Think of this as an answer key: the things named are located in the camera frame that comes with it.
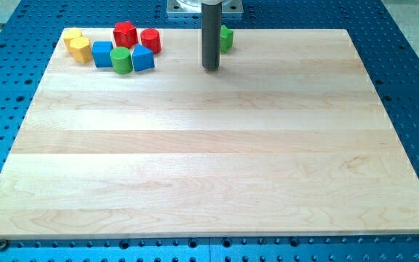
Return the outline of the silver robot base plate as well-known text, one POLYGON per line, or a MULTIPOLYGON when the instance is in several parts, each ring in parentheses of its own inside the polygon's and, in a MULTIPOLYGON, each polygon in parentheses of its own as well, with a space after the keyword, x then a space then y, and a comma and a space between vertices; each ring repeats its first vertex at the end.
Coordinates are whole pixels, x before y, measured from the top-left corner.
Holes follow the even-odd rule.
MULTIPOLYGON (((166 0, 168 17, 201 16, 201 0, 166 0)), ((224 17, 241 17, 244 13, 242 0, 223 0, 224 17)))

